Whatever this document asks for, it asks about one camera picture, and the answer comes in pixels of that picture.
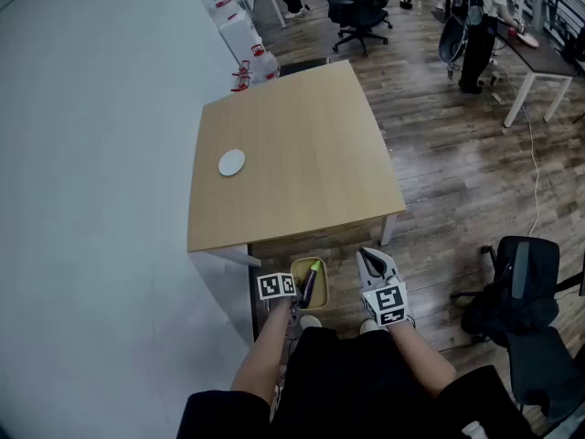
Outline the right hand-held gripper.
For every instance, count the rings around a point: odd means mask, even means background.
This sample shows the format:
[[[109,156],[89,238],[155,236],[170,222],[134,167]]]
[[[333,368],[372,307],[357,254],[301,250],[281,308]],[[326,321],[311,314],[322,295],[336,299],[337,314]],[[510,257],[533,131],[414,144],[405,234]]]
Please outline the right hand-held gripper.
[[[405,321],[408,315],[407,289],[396,274],[398,267],[384,252],[373,248],[359,248],[356,252],[361,285],[370,287],[371,279],[387,279],[361,292],[362,302],[379,327]]]

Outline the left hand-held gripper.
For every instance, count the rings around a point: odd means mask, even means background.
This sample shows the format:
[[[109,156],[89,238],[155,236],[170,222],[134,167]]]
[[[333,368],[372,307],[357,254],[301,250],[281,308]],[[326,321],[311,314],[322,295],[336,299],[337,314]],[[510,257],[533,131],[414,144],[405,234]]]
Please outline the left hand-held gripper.
[[[256,278],[258,295],[267,311],[276,307],[281,299],[289,299],[292,306],[298,305],[303,295],[298,279],[291,273],[270,273]]]

